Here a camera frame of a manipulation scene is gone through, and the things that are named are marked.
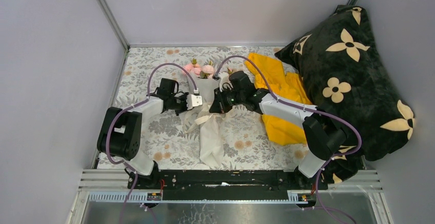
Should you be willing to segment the white wrapping paper sheet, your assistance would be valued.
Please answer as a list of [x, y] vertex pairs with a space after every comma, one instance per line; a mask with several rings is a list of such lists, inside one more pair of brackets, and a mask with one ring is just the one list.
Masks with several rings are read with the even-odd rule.
[[194, 82], [188, 79], [189, 90], [194, 90], [196, 84], [203, 104], [187, 111], [183, 119], [183, 131], [193, 132], [199, 128], [200, 160], [209, 167], [215, 168], [222, 165], [224, 157], [224, 142], [220, 131], [220, 124], [226, 119], [225, 115], [211, 113], [212, 102], [214, 101], [214, 90], [220, 90], [222, 85], [219, 80], [213, 78], [199, 78], [193, 72], [189, 73]]

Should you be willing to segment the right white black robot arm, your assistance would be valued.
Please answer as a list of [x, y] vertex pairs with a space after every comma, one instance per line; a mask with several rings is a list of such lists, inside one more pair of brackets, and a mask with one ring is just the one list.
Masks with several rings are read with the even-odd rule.
[[314, 175], [347, 140], [348, 135], [336, 117], [314, 105], [304, 105], [276, 96], [265, 88], [256, 88], [243, 71], [220, 73], [214, 90], [210, 113], [228, 113], [234, 106], [243, 105], [248, 111], [270, 115], [303, 129], [308, 154], [294, 175], [297, 187], [307, 189], [314, 183]]

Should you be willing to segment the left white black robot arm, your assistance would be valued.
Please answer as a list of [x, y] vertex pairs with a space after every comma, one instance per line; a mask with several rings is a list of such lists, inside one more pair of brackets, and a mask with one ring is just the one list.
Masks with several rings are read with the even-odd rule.
[[140, 175], [139, 181], [144, 187], [156, 187], [159, 183], [156, 162], [139, 152], [142, 125], [168, 110], [173, 110], [176, 115], [187, 111], [189, 94], [179, 90], [177, 81], [163, 78], [145, 101], [127, 108], [127, 111], [108, 108], [96, 143], [97, 150], [105, 153], [107, 158], [121, 158], [121, 163]]

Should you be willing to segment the cream printed ribbon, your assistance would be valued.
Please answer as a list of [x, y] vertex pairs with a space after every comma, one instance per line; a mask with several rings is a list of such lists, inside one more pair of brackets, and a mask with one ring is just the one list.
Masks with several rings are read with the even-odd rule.
[[205, 104], [187, 111], [182, 118], [182, 129], [184, 133], [190, 133], [197, 127], [201, 131], [216, 132], [220, 131], [220, 121], [226, 121], [235, 116], [235, 109], [228, 113], [210, 113], [210, 105]]

